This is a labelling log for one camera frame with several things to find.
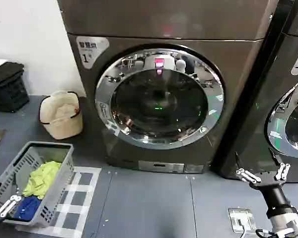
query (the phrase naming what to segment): red light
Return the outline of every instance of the red light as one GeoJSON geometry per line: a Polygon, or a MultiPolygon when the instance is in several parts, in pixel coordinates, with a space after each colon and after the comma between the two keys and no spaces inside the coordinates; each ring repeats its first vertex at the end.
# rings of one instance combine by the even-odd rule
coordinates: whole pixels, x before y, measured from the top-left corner
{"type": "Polygon", "coordinates": [[[154,63],[155,63],[156,68],[162,68],[164,65],[164,59],[163,58],[155,58],[154,63]]]}

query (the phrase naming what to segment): checkered mat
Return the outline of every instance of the checkered mat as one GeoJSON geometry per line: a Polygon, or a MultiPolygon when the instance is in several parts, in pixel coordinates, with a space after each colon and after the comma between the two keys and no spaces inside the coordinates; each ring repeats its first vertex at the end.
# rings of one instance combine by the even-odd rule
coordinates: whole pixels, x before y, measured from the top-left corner
{"type": "Polygon", "coordinates": [[[51,226],[44,228],[16,226],[18,231],[41,235],[80,238],[93,199],[101,168],[74,167],[71,184],[66,188],[51,226]]]}

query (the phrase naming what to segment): chrome door rim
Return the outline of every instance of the chrome door rim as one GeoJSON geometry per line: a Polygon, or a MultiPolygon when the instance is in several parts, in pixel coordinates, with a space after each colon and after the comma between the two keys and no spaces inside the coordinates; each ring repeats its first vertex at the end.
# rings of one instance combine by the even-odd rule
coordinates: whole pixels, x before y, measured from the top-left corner
{"type": "Polygon", "coordinates": [[[298,158],[298,143],[290,141],[286,134],[287,121],[298,106],[298,84],[291,88],[278,102],[276,108],[270,114],[267,123],[267,135],[271,145],[281,153],[298,158]],[[282,101],[291,96],[288,106],[281,110],[282,101]]]}
{"type": "Polygon", "coordinates": [[[166,48],[144,49],[116,60],[104,71],[97,84],[95,104],[99,117],[114,135],[135,146],[147,149],[164,150],[188,145],[205,136],[216,125],[220,118],[224,106],[224,90],[219,75],[217,75],[211,66],[206,64],[202,59],[181,50],[166,48]],[[142,68],[140,70],[127,73],[124,72],[124,74],[122,74],[122,72],[118,69],[118,66],[127,60],[137,60],[137,56],[139,55],[151,56],[154,54],[186,56],[194,60],[194,62],[198,62],[201,67],[212,74],[214,79],[212,80],[212,83],[210,83],[209,80],[200,78],[197,79],[196,75],[188,75],[184,73],[187,76],[191,76],[192,80],[195,80],[206,94],[208,113],[205,120],[201,123],[201,126],[196,131],[188,132],[176,141],[170,140],[169,138],[155,139],[147,135],[133,133],[128,127],[119,125],[114,119],[113,113],[111,112],[111,99],[118,86],[133,74],[144,71],[142,68]]]}

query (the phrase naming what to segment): blue cloth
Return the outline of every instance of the blue cloth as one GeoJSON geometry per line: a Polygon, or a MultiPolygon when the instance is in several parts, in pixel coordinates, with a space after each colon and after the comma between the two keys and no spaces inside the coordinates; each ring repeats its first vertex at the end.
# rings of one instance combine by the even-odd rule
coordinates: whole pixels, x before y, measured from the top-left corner
{"type": "Polygon", "coordinates": [[[41,200],[36,196],[29,196],[24,198],[18,207],[17,212],[14,214],[14,218],[31,221],[36,210],[40,206],[41,200]]]}

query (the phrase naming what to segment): cable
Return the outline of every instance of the cable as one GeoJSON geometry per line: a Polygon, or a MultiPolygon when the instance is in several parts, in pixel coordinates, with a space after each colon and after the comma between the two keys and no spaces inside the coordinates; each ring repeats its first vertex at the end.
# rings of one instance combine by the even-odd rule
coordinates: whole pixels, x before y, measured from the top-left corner
{"type": "Polygon", "coordinates": [[[243,223],[240,219],[238,219],[238,224],[243,227],[243,234],[240,236],[240,238],[245,238],[246,228],[245,228],[245,226],[243,225],[243,223]]]}
{"type": "Polygon", "coordinates": [[[267,231],[267,230],[263,230],[263,229],[257,229],[255,231],[255,233],[260,237],[260,238],[275,238],[277,237],[273,232],[267,231]],[[270,235],[269,237],[263,236],[261,233],[263,234],[268,234],[270,235]]]}

